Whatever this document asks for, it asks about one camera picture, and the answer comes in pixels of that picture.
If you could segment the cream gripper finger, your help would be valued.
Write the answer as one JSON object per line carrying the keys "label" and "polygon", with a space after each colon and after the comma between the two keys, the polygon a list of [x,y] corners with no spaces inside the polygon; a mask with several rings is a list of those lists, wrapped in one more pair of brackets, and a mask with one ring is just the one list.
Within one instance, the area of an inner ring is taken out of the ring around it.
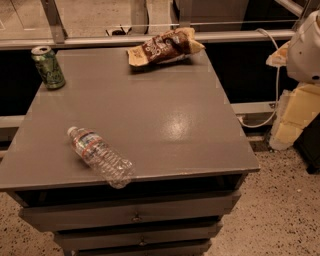
{"label": "cream gripper finger", "polygon": [[286,66],[288,48],[289,48],[289,42],[286,42],[267,58],[266,64],[271,67]]}
{"label": "cream gripper finger", "polygon": [[293,91],[284,90],[271,129],[270,147],[285,150],[292,146],[319,113],[319,84],[299,83]]}

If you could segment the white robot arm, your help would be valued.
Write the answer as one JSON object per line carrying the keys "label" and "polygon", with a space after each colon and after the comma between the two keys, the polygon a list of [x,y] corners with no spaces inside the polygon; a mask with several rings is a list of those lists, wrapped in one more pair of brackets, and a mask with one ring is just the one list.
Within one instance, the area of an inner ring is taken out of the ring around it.
{"label": "white robot arm", "polygon": [[269,139],[272,149],[285,150],[320,113],[320,11],[312,12],[266,64],[285,66],[288,77],[298,82],[293,91],[282,92]]}

